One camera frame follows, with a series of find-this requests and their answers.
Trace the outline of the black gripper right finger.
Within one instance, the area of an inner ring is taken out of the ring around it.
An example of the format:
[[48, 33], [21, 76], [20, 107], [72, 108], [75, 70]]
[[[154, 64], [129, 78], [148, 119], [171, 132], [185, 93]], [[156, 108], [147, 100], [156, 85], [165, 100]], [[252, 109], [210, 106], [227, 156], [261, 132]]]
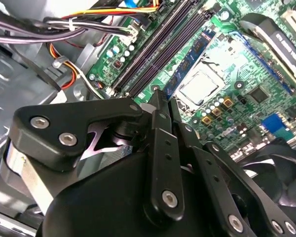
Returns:
[[296, 225], [273, 200], [213, 142], [202, 146], [183, 123], [175, 99], [169, 102], [183, 164], [191, 164], [204, 186], [210, 231], [215, 237], [296, 237]]

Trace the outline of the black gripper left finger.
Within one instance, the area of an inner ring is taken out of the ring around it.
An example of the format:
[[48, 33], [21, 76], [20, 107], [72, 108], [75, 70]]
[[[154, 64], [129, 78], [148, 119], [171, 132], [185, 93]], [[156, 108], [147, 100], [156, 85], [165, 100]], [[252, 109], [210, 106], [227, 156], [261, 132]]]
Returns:
[[145, 214], [179, 221], [185, 205], [169, 102], [156, 91], [141, 105], [119, 98], [22, 107], [13, 117], [8, 166], [46, 215], [67, 187], [130, 155], [145, 155]]

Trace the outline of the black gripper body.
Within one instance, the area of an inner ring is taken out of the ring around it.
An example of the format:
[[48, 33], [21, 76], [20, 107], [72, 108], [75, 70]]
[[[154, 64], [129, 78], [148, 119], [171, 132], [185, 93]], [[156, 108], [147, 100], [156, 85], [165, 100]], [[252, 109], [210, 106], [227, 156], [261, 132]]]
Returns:
[[61, 191], [43, 221], [45, 237], [223, 237], [205, 188], [182, 170], [182, 220], [158, 227], [144, 213], [147, 157], [130, 155]]

